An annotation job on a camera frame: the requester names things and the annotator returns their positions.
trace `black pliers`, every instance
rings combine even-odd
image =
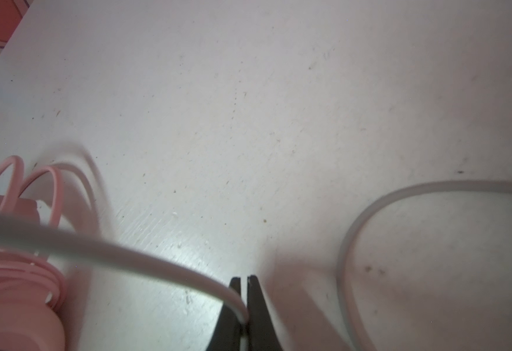
[[[240,295],[240,278],[233,277],[229,287]],[[248,324],[242,326],[234,313],[223,305],[206,351],[238,351],[240,337],[243,335],[248,337],[249,351],[283,351],[275,335],[260,282],[255,275],[248,277],[247,297],[250,313]]]

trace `tabletop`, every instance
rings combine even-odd
[[[348,350],[334,271],[359,212],[512,180],[512,1],[35,0],[0,55],[11,154],[64,170],[78,235],[256,274],[286,350]],[[45,212],[50,183],[25,194]],[[207,346],[219,302],[64,264],[68,350]],[[379,351],[512,349],[512,196],[394,204],[351,270]]]

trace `white cable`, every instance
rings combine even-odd
[[[249,319],[248,309],[240,295],[229,287],[177,264],[108,242],[0,215],[0,247],[30,252],[37,249],[69,259],[170,281],[223,301],[242,324],[246,324]]]
[[[378,211],[388,205],[402,199],[412,196],[441,193],[441,192],[484,192],[484,193],[503,193],[512,194],[512,182],[505,181],[482,181],[482,180],[465,180],[465,181],[439,181],[435,183],[425,183],[405,187],[395,192],[389,193],[371,205],[358,215],[351,224],[346,236],[342,242],[340,254],[338,256],[338,267],[336,271],[336,283],[338,288],[338,301],[347,333],[353,344],[355,351],[373,351],[375,347],[369,336],[365,332],[361,319],[359,318],[358,309],[353,299],[351,286],[349,284],[351,266],[351,252],[354,240],[358,232],[363,228],[367,221],[373,217]]]

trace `pink cable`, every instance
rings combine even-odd
[[[6,194],[0,204],[0,213],[12,213],[16,201],[27,187],[43,174],[50,172],[53,176],[53,200],[48,224],[53,228],[58,227],[64,197],[63,177],[60,170],[54,166],[43,166],[23,179],[23,160],[19,156],[10,156],[0,164],[0,175],[9,165],[13,165],[13,172]],[[40,253],[39,256],[35,256],[26,252],[6,252],[19,257],[20,261],[0,261],[0,277],[11,279],[0,283],[0,290],[23,284],[24,281],[36,283],[49,290],[52,298],[48,305],[53,310],[57,310],[66,297],[66,281],[63,274],[47,262],[47,255]]]
[[[49,227],[57,228],[61,220],[61,211],[63,210],[63,176],[58,168],[53,166],[43,166],[36,169],[29,176],[24,179],[19,187],[19,193],[16,198],[20,197],[23,192],[31,185],[36,179],[50,172],[53,176],[53,204],[51,205],[51,215],[49,216]]]
[[[31,282],[31,283],[36,283],[38,285],[41,285],[42,287],[44,287],[45,289],[47,289],[48,291],[50,291],[52,293],[51,301],[48,302],[48,305],[50,305],[51,308],[54,308],[57,306],[57,303],[59,301],[59,294],[60,294],[59,286],[47,278],[44,278],[44,277],[41,277],[41,276],[38,276],[35,274],[31,274],[31,273],[21,273],[21,272],[16,274],[15,276],[13,276],[11,274],[11,272],[7,272],[4,270],[0,270],[0,278],[16,279],[16,280],[21,280],[21,281],[26,281],[26,282]]]
[[[4,194],[2,202],[0,203],[1,214],[12,213],[14,206],[16,206],[16,201],[18,201],[20,196],[19,189],[24,179],[24,161],[21,157],[14,155],[2,161],[0,164],[0,175],[4,173],[9,165],[12,165],[13,168],[12,176],[10,177],[10,184],[6,190],[6,194]]]

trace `white table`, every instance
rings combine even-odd
[[[82,170],[93,206],[65,172],[65,209],[83,235],[257,274],[286,350],[345,350],[333,269],[355,216],[407,185],[512,180],[512,2],[35,1],[0,55],[10,154]],[[356,250],[379,351],[512,349],[512,196],[402,201]],[[194,291],[68,276],[69,350],[213,333],[220,304]]]

